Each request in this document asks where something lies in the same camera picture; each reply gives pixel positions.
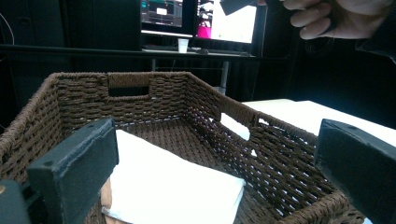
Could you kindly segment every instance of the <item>brown wicker basket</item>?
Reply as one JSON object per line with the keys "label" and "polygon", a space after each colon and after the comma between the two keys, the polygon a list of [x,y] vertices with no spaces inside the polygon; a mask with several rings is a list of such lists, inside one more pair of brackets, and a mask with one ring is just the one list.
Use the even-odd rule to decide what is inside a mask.
{"label": "brown wicker basket", "polygon": [[[108,94],[144,86],[147,95]],[[222,112],[249,128],[248,141],[219,122]],[[185,160],[244,178],[235,223],[363,222],[314,167],[313,134],[242,105],[190,73],[51,75],[1,135],[1,178],[23,182],[30,162],[87,122],[107,117]],[[85,222],[105,222],[99,203]]]}

